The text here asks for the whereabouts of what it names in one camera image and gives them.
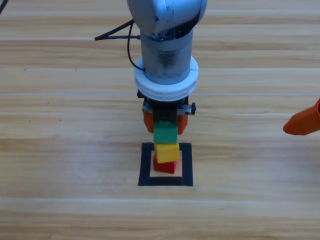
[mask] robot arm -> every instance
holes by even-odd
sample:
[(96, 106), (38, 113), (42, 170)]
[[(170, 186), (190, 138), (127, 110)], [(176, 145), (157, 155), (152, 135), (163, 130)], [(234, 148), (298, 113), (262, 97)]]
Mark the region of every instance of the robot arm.
[(204, 15), (207, 0), (127, 0), (127, 4), (145, 35), (161, 36), (190, 22), (193, 28)]
[[(202, 19), (207, 0), (127, 0), (133, 19), (95, 38), (128, 39), (128, 57), (134, 66), (137, 96), (143, 98), (142, 111), (149, 132), (153, 125), (171, 122), (182, 134), (195, 103), (189, 95), (198, 83), (199, 67), (192, 57), (193, 28)], [(133, 24), (140, 35), (131, 36)], [(130, 26), (128, 36), (110, 35)], [(141, 40), (142, 56), (133, 63), (130, 39)]]

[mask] yellow block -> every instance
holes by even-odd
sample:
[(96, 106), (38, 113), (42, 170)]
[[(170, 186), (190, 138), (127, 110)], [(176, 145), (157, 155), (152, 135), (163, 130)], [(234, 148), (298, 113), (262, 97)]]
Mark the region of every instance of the yellow block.
[(159, 164), (175, 162), (179, 160), (179, 143), (174, 144), (154, 144), (156, 159)]

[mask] white ring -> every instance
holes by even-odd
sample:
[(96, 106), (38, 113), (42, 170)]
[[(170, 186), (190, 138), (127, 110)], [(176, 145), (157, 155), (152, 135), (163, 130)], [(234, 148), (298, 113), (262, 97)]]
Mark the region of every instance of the white ring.
[[(142, 56), (137, 60), (136, 65), (143, 67)], [(134, 68), (134, 78), (136, 87), (146, 97), (161, 101), (173, 102), (189, 96), (196, 88), (198, 83), (199, 67), (197, 61), (191, 57), (190, 73), (181, 82), (172, 85), (162, 85), (150, 81), (143, 71)]]

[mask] green block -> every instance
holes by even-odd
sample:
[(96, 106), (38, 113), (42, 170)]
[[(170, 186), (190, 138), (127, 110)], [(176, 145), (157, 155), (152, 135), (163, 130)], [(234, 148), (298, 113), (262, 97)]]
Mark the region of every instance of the green block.
[(178, 142), (178, 125), (169, 121), (159, 121), (153, 125), (155, 144), (176, 144)]

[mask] orange cone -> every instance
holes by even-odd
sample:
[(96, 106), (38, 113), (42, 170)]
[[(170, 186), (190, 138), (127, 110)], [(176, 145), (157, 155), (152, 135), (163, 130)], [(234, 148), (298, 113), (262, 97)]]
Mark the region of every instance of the orange cone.
[(284, 125), (283, 131), (291, 135), (305, 136), (320, 130), (320, 99), (312, 107), (297, 114)]

